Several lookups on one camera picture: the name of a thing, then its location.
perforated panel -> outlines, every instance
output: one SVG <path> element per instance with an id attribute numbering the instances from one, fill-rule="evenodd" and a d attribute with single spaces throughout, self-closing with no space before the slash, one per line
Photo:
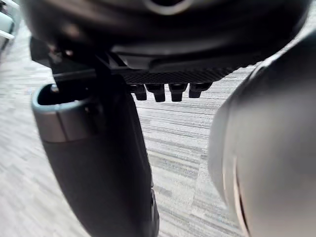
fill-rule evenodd
<path id="1" fill-rule="evenodd" d="M 129 73 L 122 76 L 127 84 L 203 83 L 220 80 L 234 70 L 216 68 L 168 73 Z"/>

floor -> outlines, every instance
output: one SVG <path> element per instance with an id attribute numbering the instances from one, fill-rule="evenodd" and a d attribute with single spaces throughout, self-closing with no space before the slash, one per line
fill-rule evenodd
<path id="1" fill-rule="evenodd" d="M 316 4 L 304 29 L 316 26 Z M 30 110 L 32 92 L 51 82 L 50 70 L 30 60 L 30 33 L 18 36 L 0 64 L 1 237 L 87 237 L 60 192 Z M 246 75 L 240 69 L 200 99 L 136 102 L 153 169 L 161 237 L 240 237 L 207 172 L 212 118 Z"/>

black machine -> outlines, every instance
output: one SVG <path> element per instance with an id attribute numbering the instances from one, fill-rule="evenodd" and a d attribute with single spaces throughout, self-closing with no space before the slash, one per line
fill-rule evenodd
<path id="1" fill-rule="evenodd" d="M 301 30 L 311 0 L 23 0 L 33 95 L 57 181 L 92 237 L 156 237 L 153 179 L 131 93 L 199 98 Z M 248 237 L 316 232 L 316 33 L 249 75 L 216 115 L 212 181 Z"/>

curved black casing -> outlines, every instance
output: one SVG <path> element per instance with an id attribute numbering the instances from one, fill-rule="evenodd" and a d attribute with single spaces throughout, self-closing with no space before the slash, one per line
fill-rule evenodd
<path id="1" fill-rule="evenodd" d="M 21 9 L 33 36 L 52 46 L 85 45 L 117 54 L 129 68 L 176 71 L 263 60 L 298 33 L 311 3 L 194 0 L 183 12 L 160 15 L 148 10 L 146 1 L 23 0 Z M 213 60 L 203 65 L 206 58 Z"/>

black plastic housing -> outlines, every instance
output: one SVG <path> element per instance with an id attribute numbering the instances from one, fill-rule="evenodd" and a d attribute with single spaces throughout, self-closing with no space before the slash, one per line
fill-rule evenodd
<path id="1" fill-rule="evenodd" d="M 88 92 L 63 93 L 46 85 L 32 107 L 70 207 L 92 237 L 156 237 L 151 168 L 132 96 L 123 84 L 106 103 Z"/>

